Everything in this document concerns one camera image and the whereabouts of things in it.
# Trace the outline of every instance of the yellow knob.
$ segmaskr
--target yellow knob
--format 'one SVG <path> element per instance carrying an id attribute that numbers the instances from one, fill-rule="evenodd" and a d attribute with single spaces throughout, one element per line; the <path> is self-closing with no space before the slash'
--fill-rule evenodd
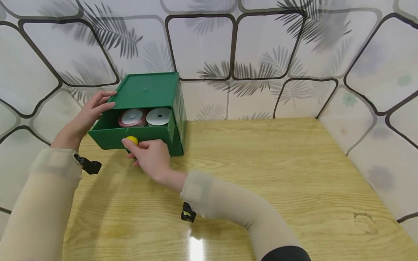
<path id="1" fill-rule="evenodd" d="M 135 138 L 134 136 L 128 136 L 128 137 L 126 137 L 126 139 L 132 141 L 135 145 L 138 146 L 138 139 Z"/>

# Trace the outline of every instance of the table surface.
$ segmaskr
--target table surface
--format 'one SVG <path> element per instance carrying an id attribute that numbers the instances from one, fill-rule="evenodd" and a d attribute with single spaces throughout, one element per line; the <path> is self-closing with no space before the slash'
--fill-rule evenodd
<path id="1" fill-rule="evenodd" d="M 153 183 L 124 150 L 86 137 L 80 154 L 103 163 L 76 191 L 63 260 L 254 260 L 245 229 L 180 219 L 177 194 Z M 269 201 L 313 261 L 418 260 L 418 248 L 311 118 L 189 122 L 174 169 L 198 169 Z"/>

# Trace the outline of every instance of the sleeve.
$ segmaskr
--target sleeve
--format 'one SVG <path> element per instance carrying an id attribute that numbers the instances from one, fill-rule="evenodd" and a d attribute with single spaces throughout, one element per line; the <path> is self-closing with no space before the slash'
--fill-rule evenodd
<path id="1" fill-rule="evenodd" d="M 310 260 L 307 254 L 297 254 L 306 252 L 277 211 L 265 199 L 240 186 L 190 172 L 180 197 L 204 218 L 229 220 L 247 229 L 257 261 Z M 287 252 L 288 259 L 281 259 L 283 252 Z"/>
<path id="2" fill-rule="evenodd" d="M 39 153 L 0 241 L 0 260 L 61 260 L 74 192 L 82 177 L 75 153 L 53 148 Z"/>

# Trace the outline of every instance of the drawer box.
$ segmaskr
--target drawer box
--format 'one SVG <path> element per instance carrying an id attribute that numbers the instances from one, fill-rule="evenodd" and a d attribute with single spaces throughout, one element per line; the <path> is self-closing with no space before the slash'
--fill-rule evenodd
<path id="1" fill-rule="evenodd" d="M 116 90 L 108 101 L 114 101 L 115 107 L 103 113 L 88 132 L 103 150 L 124 149 L 121 140 L 134 136 L 140 142 L 161 139 L 171 156 L 184 154 L 186 111 L 177 72 L 128 74 Z M 121 127 L 118 123 L 119 116 L 129 109 L 150 111 L 158 107 L 171 109 L 163 126 Z"/>

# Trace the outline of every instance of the left hand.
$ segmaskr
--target left hand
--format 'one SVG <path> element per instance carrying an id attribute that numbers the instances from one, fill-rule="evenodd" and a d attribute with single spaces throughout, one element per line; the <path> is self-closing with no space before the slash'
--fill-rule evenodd
<path id="1" fill-rule="evenodd" d="M 115 94 L 116 91 L 97 92 L 82 107 L 78 115 L 57 134 L 51 144 L 51 148 L 78 151 L 81 140 L 91 129 L 96 120 L 99 119 L 103 112 L 110 110 L 115 106 L 114 102 L 107 103 L 109 98 Z"/>

